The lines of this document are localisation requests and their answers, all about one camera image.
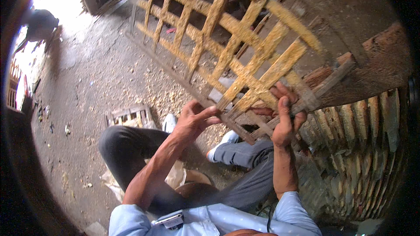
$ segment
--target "wooden grid panel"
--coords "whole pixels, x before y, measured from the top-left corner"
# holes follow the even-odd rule
[[[322,82],[318,89],[311,91],[311,89],[292,70],[292,66],[305,54],[308,47],[312,48],[328,62],[331,62],[331,55],[322,46],[315,35],[311,33],[310,28],[304,26],[298,18],[276,0],[250,0],[251,3],[240,21],[224,12],[224,6],[227,0],[214,0],[213,3],[204,0],[174,0],[184,6],[181,17],[177,17],[175,14],[168,11],[170,1],[171,0],[164,0],[163,6],[159,7],[152,4],[153,0],[137,0],[136,5],[145,9],[146,13],[144,24],[135,22],[135,25],[144,33],[144,37],[147,35],[153,39],[152,52],[146,50],[144,47],[142,47],[142,49],[150,56],[155,57],[154,60],[175,78],[179,77],[179,75],[172,73],[170,70],[175,58],[179,58],[187,66],[187,71],[185,78],[178,78],[178,80],[183,86],[188,86],[190,92],[196,93],[194,96],[198,98],[202,104],[206,103],[211,105],[205,100],[212,88],[215,88],[223,94],[222,99],[216,104],[220,110],[225,109],[230,102],[233,102],[234,107],[223,116],[223,120],[249,143],[254,143],[256,138],[264,134],[271,135],[273,133],[273,128],[276,123],[278,123],[278,118],[273,119],[269,123],[264,123],[257,115],[252,111],[249,111],[249,108],[256,101],[262,100],[268,107],[277,111],[278,99],[271,94],[269,89],[281,77],[285,76],[287,81],[298,91],[298,94],[300,94],[301,97],[304,97],[294,106],[293,111],[296,113],[298,112],[298,109],[300,109],[299,111],[303,109],[315,109],[317,104],[319,104],[317,98],[325,93],[326,87],[329,89],[352,68],[351,64],[353,64],[353,62],[347,62],[347,66],[340,66],[341,73],[334,72],[326,79],[326,81],[328,80],[327,82]],[[274,15],[278,20],[265,39],[261,39],[258,34],[249,29],[250,25],[255,22],[255,19],[263,8],[267,9],[271,15]],[[192,10],[206,16],[206,21],[202,30],[188,24]],[[159,18],[155,31],[148,29],[150,15]],[[164,23],[171,24],[177,28],[173,42],[160,36]],[[223,47],[211,38],[211,34],[217,24],[222,26],[232,35],[226,47]],[[298,38],[282,54],[277,53],[277,45],[290,30],[296,32]],[[180,49],[182,37],[184,35],[189,36],[196,43],[192,55],[188,55]],[[255,50],[253,57],[246,66],[243,66],[234,54],[241,42],[253,47]],[[158,43],[169,50],[173,55],[172,60],[169,62],[170,67],[159,61],[159,58],[155,55]],[[210,51],[213,55],[218,57],[218,62],[213,71],[208,71],[206,68],[199,65],[199,60],[205,50]],[[258,80],[254,77],[254,74],[266,60],[271,63],[271,67]],[[227,68],[231,69],[238,76],[233,85],[229,88],[224,87],[218,81],[219,77]],[[191,89],[192,85],[190,80],[195,72],[207,82],[206,87],[204,87],[201,93],[197,93],[197,91]],[[249,91],[243,98],[238,99],[236,97],[237,94],[245,86],[249,87]],[[252,121],[259,125],[260,129],[249,134],[240,127],[234,120],[243,113],[246,113]]]

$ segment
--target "red object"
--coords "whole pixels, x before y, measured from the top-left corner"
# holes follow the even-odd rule
[[[166,30],[166,34],[169,34],[169,33],[175,32],[175,31],[176,31],[176,28],[170,28],[170,29]]]

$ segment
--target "shirt sleeve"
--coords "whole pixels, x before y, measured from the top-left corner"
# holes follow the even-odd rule
[[[152,225],[135,204],[117,206],[111,213],[109,236],[144,236]]]
[[[297,191],[288,191],[283,194],[274,210],[273,220],[289,223],[322,235],[318,226],[302,207]]]

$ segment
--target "knee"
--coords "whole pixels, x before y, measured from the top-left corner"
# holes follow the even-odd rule
[[[123,129],[123,126],[110,126],[102,133],[98,145],[99,152],[103,158],[107,158],[108,155],[112,155],[115,152]]]

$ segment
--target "light blue shirt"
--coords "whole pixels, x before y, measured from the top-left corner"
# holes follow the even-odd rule
[[[267,232],[267,219],[224,204],[183,210],[184,225],[176,231],[150,224],[137,205],[120,205],[111,213],[110,236],[219,236],[239,229]],[[283,194],[274,211],[270,232],[279,236],[321,235],[317,225],[302,207],[296,191]]]

